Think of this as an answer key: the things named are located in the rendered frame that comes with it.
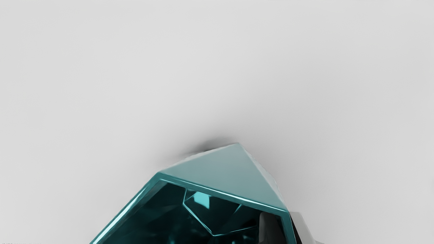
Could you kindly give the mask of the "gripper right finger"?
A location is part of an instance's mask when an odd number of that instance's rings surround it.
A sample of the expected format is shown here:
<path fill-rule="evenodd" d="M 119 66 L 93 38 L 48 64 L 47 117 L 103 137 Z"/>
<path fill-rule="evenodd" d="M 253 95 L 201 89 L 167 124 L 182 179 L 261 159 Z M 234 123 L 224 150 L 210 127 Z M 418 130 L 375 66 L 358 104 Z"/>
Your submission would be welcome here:
<path fill-rule="evenodd" d="M 294 233 L 296 233 L 296 236 L 298 238 L 297 240 L 300 241 L 297 242 L 297 244 L 324 244 L 315 240 L 304 217 L 300 212 L 291 211 L 290 216 L 294 225 Z"/>

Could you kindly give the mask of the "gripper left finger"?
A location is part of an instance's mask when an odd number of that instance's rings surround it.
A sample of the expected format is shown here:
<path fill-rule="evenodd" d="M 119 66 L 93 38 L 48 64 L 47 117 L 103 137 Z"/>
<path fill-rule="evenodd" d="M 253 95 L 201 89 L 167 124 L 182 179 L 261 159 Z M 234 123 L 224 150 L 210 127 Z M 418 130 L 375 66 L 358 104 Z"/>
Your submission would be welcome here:
<path fill-rule="evenodd" d="M 275 215 L 268 212 L 259 215 L 258 244 L 287 244 Z"/>

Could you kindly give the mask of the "teal faceted mug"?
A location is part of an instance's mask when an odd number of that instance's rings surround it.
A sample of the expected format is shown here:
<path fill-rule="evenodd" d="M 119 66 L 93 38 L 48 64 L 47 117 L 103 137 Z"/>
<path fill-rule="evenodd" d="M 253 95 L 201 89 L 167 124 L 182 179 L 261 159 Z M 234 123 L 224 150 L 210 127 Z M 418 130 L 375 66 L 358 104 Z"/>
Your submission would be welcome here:
<path fill-rule="evenodd" d="M 258 244 L 262 212 L 300 242 L 274 178 L 235 143 L 158 171 L 90 244 Z"/>

